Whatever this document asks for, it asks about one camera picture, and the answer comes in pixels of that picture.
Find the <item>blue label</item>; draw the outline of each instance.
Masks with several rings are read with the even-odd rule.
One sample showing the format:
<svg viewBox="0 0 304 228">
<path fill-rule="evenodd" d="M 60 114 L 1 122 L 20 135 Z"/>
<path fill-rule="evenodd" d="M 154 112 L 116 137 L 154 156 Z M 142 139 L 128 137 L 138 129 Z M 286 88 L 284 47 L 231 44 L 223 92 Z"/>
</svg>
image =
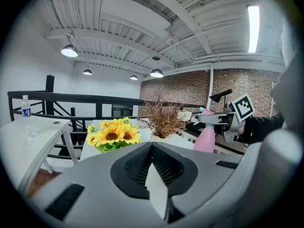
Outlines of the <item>blue label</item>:
<svg viewBox="0 0 304 228">
<path fill-rule="evenodd" d="M 29 117 L 29 116 L 32 116 L 32 112 L 30 111 L 30 108 L 29 109 L 22 109 L 22 116 L 23 117 Z"/>
</svg>

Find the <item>pink spray bottle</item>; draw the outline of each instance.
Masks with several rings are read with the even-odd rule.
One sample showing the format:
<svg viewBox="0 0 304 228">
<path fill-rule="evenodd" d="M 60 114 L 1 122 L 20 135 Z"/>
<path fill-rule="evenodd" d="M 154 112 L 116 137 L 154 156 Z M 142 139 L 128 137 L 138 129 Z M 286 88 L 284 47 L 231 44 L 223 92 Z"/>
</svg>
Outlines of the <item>pink spray bottle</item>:
<svg viewBox="0 0 304 228">
<path fill-rule="evenodd" d="M 211 111 L 203 110 L 202 115 L 212 115 Z M 215 132 L 214 125 L 206 123 L 205 129 L 199 135 L 197 141 L 194 144 L 193 150 L 213 153 L 215 147 Z"/>
</svg>

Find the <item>ceiling light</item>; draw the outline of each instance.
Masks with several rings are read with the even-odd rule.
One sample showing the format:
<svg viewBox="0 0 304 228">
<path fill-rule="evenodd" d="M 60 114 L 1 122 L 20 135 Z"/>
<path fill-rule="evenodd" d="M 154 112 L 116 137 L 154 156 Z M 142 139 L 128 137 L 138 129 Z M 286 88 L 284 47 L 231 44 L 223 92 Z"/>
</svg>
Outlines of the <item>ceiling light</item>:
<svg viewBox="0 0 304 228">
<path fill-rule="evenodd" d="M 152 70 L 152 72 L 150 73 L 150 75 L 152 77 L 156 77 L 156 78 L 162 78 L 163 77 L 163 73 L 160 69 L 154 69 Z"/>
<path fill-rule="evenodd" d="M 160 57 L 152 57 L 153 60 L 159 61 L 161 58 Z"/>
<path fill-rule="evenodd" d="M 61 53 L 67 57 L 77 57 L 78 51 L 77 48 L 73 45 L 67 45 L 62 50 Z"/>
<path fill-rule="evenodd" d="M 89 68 L 87 68 L 87 69 L 84 71 L 84 74 L 86 74 L 86 75 L 92 75 L 92 71 L 91 71 Z"/>
<path fill-rule="evenodd" d="M 132 80 L 137 80 L 138 78 L 137 78 L 135 75 L 132 75 L 132 76 L 130 77 L 130 79 L 132 79 Z"/>
<path fill-rule="evenodd" d="M 258 6 L 248 6 L 250 24 L 249 53 L 255 53 L 257 48 L 258 34 L 260 30 L 260 11 Z"/>
</svg>

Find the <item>metal railing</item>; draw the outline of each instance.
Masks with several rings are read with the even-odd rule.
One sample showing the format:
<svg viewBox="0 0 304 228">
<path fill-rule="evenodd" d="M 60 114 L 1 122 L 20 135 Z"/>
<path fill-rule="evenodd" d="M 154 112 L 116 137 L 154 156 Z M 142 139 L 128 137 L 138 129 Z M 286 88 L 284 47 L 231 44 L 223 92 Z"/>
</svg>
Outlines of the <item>metal railing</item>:
<svg viewBox="0 0 304 228">
<path fill-rule="evenodd" d="M 73 131 L 70 133 L 72 141 L 82 143 L 86 138 L 86 123 L 85 120 L 112 120 L 115 117 L 102 116 L 102 107 L 103 104 L 124 104 L 124 105 L 138 105 L 144 106 L 145 101 L 150 100 L 140 100 L 140 99 L 132 99 L 132 98 L 122 98 L 122 97 L 111 97 L 111 96 L 100 96 L 100 95 L 72 95 L 72 94 L 58 94 L 52 93 L 48 91 L 9 91 L 9 114 L 11 121 L 15 120 L 14 114 L 21 114 L 21 107 L 13 108 L 13 99 L 22 99 L 23 95 L 27 95 L 29 100 L 40 100 L 40 102 L 31 104 L 34 105 L 42 105 L 42 110 L 36 113 L 32 113 L 34 116 L 46 117 L 46 118 L 54 118 L 54 119 L 67 119 L 71 120 L 71 126 Z M 87 117 L 87 116 L 76 116 L 75 108 L 71 107 L 71 113 L 64 109 L 58 102 L 71 102 L 71 103 L 90 103 L 95 104 L 96 116 L 95 117 Z M 58 109 L 54 107 L 54 104 L 59 107 L 65 114 L 63 115 Z M 181 105 L 181 109 L 184 107 L 191 108 L 199 108 L 201 105 L 197 104 L 183 104 L 183 103 L 175 103 L 175 102 L 164 102 L 164 106 L 169 104 L 178 104 Z M 136 119 L 136 116 L 129 116 L 131 119 Z M 65 145 L 65 140 L 63 136 L 61 136 L 63 144 L 56 144 L 55 148 L 61 148 L 62 150 L 66 150 L 67 147 Z M 83 144 L 74 145 L 74 149 L 81 149 Z M 61 155 L 52 155 L 49 154 L 48 157 L 52 158 L 60 158 L 60 159 L 71 159 L 69 156 L 61 156 Z"/>
</svg>

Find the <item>wooden floor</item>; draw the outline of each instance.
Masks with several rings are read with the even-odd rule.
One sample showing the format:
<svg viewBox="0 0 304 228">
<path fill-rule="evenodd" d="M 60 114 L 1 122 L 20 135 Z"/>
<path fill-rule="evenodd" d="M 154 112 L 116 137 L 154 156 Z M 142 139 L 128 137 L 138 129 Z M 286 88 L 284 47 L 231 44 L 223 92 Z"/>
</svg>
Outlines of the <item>wooden floor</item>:
<svg viewBox="0 0 304 228">
<path fill-rule="evenodd" d="M 51 181 L 59 174 L 60 172 L 53 172 L 53 174 L 50 174 L 48 171 L 40 169 L 30 186 L 28 196 L 32 197 L 35 192 L 37 192 L 41 187 L 43 187 L 46 183 Z"/>
</svg>

